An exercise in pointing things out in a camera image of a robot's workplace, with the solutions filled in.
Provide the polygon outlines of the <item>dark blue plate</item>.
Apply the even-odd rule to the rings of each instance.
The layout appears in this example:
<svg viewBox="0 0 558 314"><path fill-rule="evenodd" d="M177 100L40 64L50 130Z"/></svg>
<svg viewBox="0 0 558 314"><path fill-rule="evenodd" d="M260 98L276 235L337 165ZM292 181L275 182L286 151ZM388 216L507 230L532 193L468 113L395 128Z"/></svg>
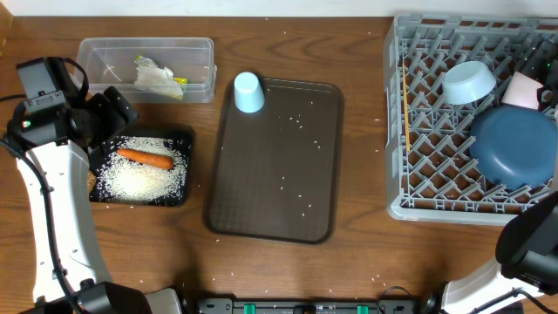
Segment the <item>dark blue plate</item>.
<svg viewBox="0 0 558 314"><path fill-rule="evenodd" d="M537 188L554 175L557 127L541 112L498 106L475 118L470 135L470 156L494 185Z"/></svg>

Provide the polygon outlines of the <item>wooden chopstick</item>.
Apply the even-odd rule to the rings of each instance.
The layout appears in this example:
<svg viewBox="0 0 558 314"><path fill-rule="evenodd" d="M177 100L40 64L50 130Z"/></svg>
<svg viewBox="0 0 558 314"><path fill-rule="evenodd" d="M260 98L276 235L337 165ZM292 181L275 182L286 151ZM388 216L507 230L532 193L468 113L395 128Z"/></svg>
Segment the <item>wooden chopstick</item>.
<svg viewBox="0 0 558 314"><path fill-rule="evenodd" d="M407 101L405 58L402 58L401 67L402 67L402 99L403 99L404 122L405 122L404 124L405 150L407 153L409 153L411 152L411 141L410 141L409 111L408 111L408 101Z"/></svg>

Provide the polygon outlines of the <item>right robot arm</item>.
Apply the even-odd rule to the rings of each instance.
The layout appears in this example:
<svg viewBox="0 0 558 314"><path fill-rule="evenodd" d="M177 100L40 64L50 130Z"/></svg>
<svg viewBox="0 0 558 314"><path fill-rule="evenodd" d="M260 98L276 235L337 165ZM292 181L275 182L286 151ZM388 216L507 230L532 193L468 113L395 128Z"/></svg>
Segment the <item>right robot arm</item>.
<svg viewBox="0 0 558 314"><path fill-rule="evenodd" d="M557 180L557 125L543 110L557 106L557 43L532 47L515 66L501 106L481 114L470 149L493 184L524 188ZM526 298L557 292L557 188L506 224L495 257L470 275L445 283L421 313L494 313Z"/></svg>

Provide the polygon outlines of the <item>light blue cup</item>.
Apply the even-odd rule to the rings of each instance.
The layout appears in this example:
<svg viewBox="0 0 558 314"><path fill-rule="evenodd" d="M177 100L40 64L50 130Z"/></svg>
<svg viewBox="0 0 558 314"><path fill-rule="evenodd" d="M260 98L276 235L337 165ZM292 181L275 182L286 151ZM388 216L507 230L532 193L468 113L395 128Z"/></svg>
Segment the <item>light blue cup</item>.
<svg viewBox="0 0 558 314"><path fill-rule="evenodd" d="M255 113L265 103L261 83L253 72L241 72L235 77L234 97L236 107L244 113Z"/></svg>

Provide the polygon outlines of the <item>brown textured food piece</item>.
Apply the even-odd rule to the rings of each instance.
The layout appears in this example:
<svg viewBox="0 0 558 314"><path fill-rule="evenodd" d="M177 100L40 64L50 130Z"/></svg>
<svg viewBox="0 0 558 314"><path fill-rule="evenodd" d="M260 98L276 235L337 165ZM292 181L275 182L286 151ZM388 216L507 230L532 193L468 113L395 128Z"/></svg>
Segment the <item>brown textured food piece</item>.
<svg viewBox="0 0 558 314"><path fill-rule="evenodd" d="M96 182L97 182L96 175L92 171L89 171L88 172L88 177L87 177L87 187L88 187L89 193L91 193L93 191Z"/></svg>

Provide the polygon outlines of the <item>white napkin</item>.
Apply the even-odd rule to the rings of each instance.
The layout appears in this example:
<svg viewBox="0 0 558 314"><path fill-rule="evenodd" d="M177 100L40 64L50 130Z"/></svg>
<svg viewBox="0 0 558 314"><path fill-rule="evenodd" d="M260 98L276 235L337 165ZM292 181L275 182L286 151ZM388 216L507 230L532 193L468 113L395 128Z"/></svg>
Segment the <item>white napkin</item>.
<svg viewBox="0 0 558 314"><path fill-rule="evenodd" d="M183 99L182 84L175 80L174 73L168 68L138 66L136 88L174 99Z"/></svg>

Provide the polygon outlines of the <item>light blue bowl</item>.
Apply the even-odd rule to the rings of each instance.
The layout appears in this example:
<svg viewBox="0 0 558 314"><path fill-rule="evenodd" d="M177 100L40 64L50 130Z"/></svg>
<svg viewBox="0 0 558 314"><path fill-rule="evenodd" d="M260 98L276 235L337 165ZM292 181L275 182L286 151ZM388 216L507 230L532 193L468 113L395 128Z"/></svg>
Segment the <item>light blue bowl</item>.
<svg viewBox="0 0 558 314"><path fill-rule="evenodd" d="M496 86L496 77L480 61L466 61L451 68L442 81L446 103L453 106L482 99Z"/></svg>

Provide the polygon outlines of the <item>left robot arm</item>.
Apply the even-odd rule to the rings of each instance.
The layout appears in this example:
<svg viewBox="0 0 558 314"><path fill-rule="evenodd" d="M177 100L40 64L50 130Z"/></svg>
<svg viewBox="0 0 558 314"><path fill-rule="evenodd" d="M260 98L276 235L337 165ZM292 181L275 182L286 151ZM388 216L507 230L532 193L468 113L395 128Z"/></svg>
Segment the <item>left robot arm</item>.
<svg viewBox="0 0 558 314"><path fill-rule="evenodd" d="M111 86L88 100L41 92L14 110L2 139L17 159L31 205L37 254L33 313L181 313L173 288L144 294L116 284L92 218L89 153L134 122Z"/></svg>

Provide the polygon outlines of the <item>orange carrot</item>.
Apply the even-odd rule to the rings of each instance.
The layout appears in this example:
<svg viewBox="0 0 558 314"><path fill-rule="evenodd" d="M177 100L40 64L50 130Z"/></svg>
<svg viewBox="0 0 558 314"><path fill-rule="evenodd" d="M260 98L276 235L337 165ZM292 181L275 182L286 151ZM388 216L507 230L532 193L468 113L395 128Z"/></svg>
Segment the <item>orange carrot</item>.
<svg viewBox="0 0 558 314"><path fill-rule="evenodd" d="M165 170L174 166L173 158L162 154L152 154L127 148L119 149L117 153L129 160Z"/></svg>

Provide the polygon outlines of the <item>green foil snack wrapper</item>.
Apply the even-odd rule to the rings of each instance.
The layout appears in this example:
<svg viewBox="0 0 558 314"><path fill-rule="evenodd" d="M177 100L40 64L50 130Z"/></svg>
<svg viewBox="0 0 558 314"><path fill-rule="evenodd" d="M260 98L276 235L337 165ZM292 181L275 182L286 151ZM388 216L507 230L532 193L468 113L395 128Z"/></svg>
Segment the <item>green foil snack wrapper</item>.
<svg viewBox="0 0 558 314"><path fill-rule="evenodd" d="M135 64L136 64L136 70L137 70L137 67L140 66L140 65L149 66L149 67L159 67L152 59L147 58L147 57L143 57L143 56L137 56L136 59L135 59ZM184 92L185 92L187 84L188 84L188 79L187 78L175 77L175 80L182 84L183 97L184 97Z"/></svg>

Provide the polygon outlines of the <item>white cup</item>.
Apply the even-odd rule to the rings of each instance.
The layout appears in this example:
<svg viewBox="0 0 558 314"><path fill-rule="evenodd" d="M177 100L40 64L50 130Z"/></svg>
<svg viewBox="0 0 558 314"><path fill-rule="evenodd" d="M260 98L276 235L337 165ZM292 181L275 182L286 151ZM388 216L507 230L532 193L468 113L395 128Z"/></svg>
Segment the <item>white cup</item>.
<svg viewBox="0 0 558 314"><path fill-rule="evenodd" d="M515 72L502 98L505 105L538 110L540 101L538 91L543 87L540 82Z"/></svg>

